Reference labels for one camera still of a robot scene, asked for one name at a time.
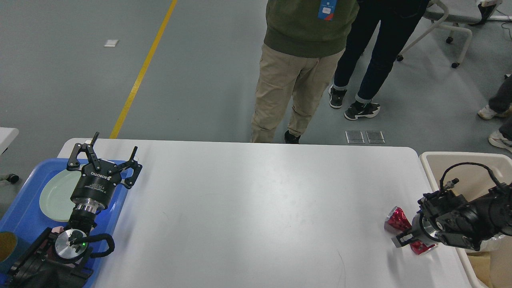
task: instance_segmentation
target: person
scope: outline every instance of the person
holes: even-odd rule
[[[419,20],[425,13],[428,0],[359,0],[359,13],[347,39],[345,53],[340,58],[333,85],[329,88],[329,105],[342,107],[343,97],[359,57],[370,41],[380,21],[377,41],[362,79],[355,101],[345,111],[348,120],[372,118],[380,105],[372,99],[388,77],[398,53],[405,46]]]
[[[286,143],[298,143],[329,85],[358,10],[356,0],[269,0],[251,142],[273,141],[290,98]]]
[[[494,117],[508,117],[512,114],[512,77],[505,79],[494,97],[489,103],[478,111],[478,116],[484,120]],[[504,148],[512,152],[512,117],[496,131],[489,135],[489,143],[493,146]]]

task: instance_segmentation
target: shoe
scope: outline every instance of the shoe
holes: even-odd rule
[[[293,136],[290,133],[290,131],[286,131],[285,132],[285,143],[286,144],[298,144],[298,140],[300,138],[301,138],[300,136],[298,136],[298,137]]]
[[[478,116],[480,116],[480,118],[482,118],[484,120],[489,120],[489,119],[492,119],[493,117],[505,118],[505,117],[509,117],[510,114],[512,114],[512,106],[508,107],[508,110],[503,113],[498,113],[498,112],[494,111],[493,109],[491,109],[489,107],[489,105],[485,105],[485,107],[482,108],[482,110],[478,111]]]
[[[354,104],[350,104],[345,111],[345,118],[350,121],[357,120],[359,117],[373,118],[379,114],[380,105],[377,103],[367,103],[361,110],[358,110]]]
[[[496,130],[489,135],[489,143],[492,146],[507,149],[512,152],[512,141],[505,138],[499,130]]]
[[[343,97],[347,93],[347,89],[345,90],[336,90],[334,85],[331,85],[329,88],[329,105],[334,109],[339,109],[342,107]]]

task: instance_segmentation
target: black cable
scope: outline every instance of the black cable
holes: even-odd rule
[[[505,16],[508,16],[507,14],[505,14],[505,13],[501,12],[501,11],[500,11],[500,10],[498,10],[498,9],[496,9],[496,12],[499,12],[499,13],[501,13],[501,14],[505,15]]]
[[[501,24],[501,28],[508,30],[508,37],[510,37],[510,40],[512,40],[512,34],[510,33],[510,28],[503,27],[503,25],[505,25],[505,24],[510,24],[510,23],[512,23],[512,21],[507,21],[507,22],[505,22],[505,23],[502,23],[502,24]]]
[[[100,258],[105,257],[108,254],[112,253],[115,248],[114,239],[112,239],[112,236],[108,233],[101,233],[94,236],[86,236],[82,238],[76,238],[72,241],[70,241],[71,245],[76,245],[79,243],[93,243],[93,242],[100,242],[105,240],[109,248],[106,251],[103,252],[97,252],[97,253],[91,253],[91,258]]]
[[[484,164],[474,163],[474,162],[457,163],[455,165],[450,166],[448,169],[446,169],[443,173],[443,176],[439,180],[439,190],[440,191],[443,191],[443,192],[445,191],[443,183],[444,183],[444,177],[446,176],[448,171],[450,171],[452,168],[455,168],[455,167],[461,166],[461,165],[476,165],[476,166],[484,167],[489,172],[489,176],[490,176],[491,180],[494,182],[494,184],[496,184],[496,187],[498,187],[498,190],[500,190],[501,193],[506,193],[505,187],[500,183],[500,181],[498,181],[496,176],[494,176],[493,171],[489,167],[485,166]]]

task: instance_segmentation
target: crushed red can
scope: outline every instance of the crushed red can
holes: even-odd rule
[[[400,232],[405,231],[406,229],[411,227],[411,223],[409,220],[407,220],[407,217],[405,213],[403,212],[402,208],[395,206],[389,213],[389,215],[386,217],[385,221],[385,229],[389,231],[389,227],[392,227]],[[417,255],[420,255],[422,253],[425,253],[427,251],[432,250],[434,247],[436,247],[436,244],[427,246],[420,240],[415,241],[409,245],[411,247],[411,250],[416,253]]]

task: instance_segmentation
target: chair wheel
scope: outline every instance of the chair wheel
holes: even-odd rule
[[[19,176],[16,174],[9,174],[9,176],[7,177],[7,181],[11,182],[12,184],[18,182],[18,180]]]

